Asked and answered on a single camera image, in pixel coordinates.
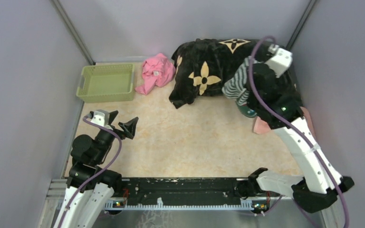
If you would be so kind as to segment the green white striped towel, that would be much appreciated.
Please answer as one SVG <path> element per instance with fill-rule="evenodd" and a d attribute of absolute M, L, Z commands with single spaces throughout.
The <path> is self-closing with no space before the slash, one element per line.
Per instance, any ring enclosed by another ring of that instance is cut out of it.
<path fill-rule="evenodd" d="M 226 98 L 235 100 L 235 104 L 242 115 L 247 118 L 254 118 L 257 113 L 247 106 L 247 99 L 250 94 L 247 86 L 250 60 L 251 56 L 244 59 L 234 76 L 224 84 L 221 90 Z"/>

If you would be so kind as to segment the black blanket with beige flowers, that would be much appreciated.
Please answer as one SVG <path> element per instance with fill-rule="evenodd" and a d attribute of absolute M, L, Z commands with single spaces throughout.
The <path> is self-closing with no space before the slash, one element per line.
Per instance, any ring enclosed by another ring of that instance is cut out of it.
<path fill-rule="evenodd" d="M 251 56 L 256 39 L 196 39 L 181 44 L 172 56 L 175 86 L 169 101 L 176 109 L 192 104 L 199 96 L 222 96 L 222 87 Z M 257 104 L 250 92 L 247 104 Z"/>

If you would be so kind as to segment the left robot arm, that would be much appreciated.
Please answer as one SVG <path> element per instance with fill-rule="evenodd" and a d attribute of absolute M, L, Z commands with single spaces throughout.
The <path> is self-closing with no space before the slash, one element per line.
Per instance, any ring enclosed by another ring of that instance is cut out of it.
<path fill-rule="evenodd" d="M 77 136 L 72 142 L 72 166 L 66 182 L 65 196 L 56 228 L 91 228 L 110 198 L 123 192 L 122 175 L 109 169 L 122 149 L 124 139 L 134 139 L 138 117 L 119 128 L 112 125 L 118 111 L 90 111 L 82 120 L 98 128 L 92 138 Z"/>

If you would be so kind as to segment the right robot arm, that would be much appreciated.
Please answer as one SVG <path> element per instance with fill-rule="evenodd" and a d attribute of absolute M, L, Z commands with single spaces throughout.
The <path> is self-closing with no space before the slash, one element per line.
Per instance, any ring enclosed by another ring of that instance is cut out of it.
<path fill-rule="evenodd" d="M 276 77 L 265 63 L 255 63 L 246 71 L 253 74 L 256 88 L 251 89 L 251 82 L 245 84 L 250 90 L 249 108 L 284 142 L 303 173 L 291 176 L 259 168 L 250 176 L 249 191 L 255 196 L 272 191 L 291 197 L 308 213 L 329 208 L 339 196 L 335 186 L 345 193 L 355 185 L 354 180 L 341 175 L 324 156 L 308 126 L 291 78 Z"/>

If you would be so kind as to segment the light salmon pink towel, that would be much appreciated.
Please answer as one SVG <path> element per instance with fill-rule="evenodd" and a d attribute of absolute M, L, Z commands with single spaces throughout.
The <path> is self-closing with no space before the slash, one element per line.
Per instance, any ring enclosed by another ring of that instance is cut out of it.
<path fill-rule="evenodd" d="M 313 123 L 312 123 L 311 115 L 310 115 L 307 108 L 302 107 L 302 106 L 300 108 L 303 111 L 303 114 L 304 114 L 304 117 L 306 119 L 307 125 L 310 129 L 310 132 L 313 135 L 313 137 L 315 138 L 316 134 L 315 134 L 315 131 L 314 131 L 314 126 L 313 126 Z M 271 129 L 265 121 L 263 121 L 260 117 L 255 118 L 255 122 L 254 122 L 254 126 L 253 126 L 253 132 L 254 133 L 256 133 L 256 134 L 265 134 L 265 133 L 268 133 L 270 131 L 271 131 Z"/>

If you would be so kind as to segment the green perforated plastic basket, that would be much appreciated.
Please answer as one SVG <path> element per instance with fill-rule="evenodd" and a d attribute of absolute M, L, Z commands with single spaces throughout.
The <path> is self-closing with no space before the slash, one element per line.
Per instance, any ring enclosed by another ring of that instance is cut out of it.
<path fill-rule="evenodd" d="M 134 95 L 134 64 L 83 67 L 76 96 L 85 103 L 132 101 Z"/>

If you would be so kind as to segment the bright pink crumpled towel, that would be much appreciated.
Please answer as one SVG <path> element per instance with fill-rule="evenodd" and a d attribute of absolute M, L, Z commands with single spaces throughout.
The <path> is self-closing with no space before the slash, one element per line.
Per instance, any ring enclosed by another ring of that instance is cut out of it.
<path fill-rule="evenodd" d="M 163 53 L 147 58 L 142 64 L 143 84 L 135 88 L 135 91 L 147 95 L 155 87 L 164 87 L 172 81 L 176 73 L 173 62 Z"/>

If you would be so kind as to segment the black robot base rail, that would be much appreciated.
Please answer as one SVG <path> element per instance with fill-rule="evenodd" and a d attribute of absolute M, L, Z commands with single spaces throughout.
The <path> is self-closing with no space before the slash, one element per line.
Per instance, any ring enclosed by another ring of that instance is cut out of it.
<path fill-rule="evenodd" d="M 123 210 L 267 211 L 275 193 L 255 193 L 248 178 L 123 178 L 122 187 L 104 205 Z"/>

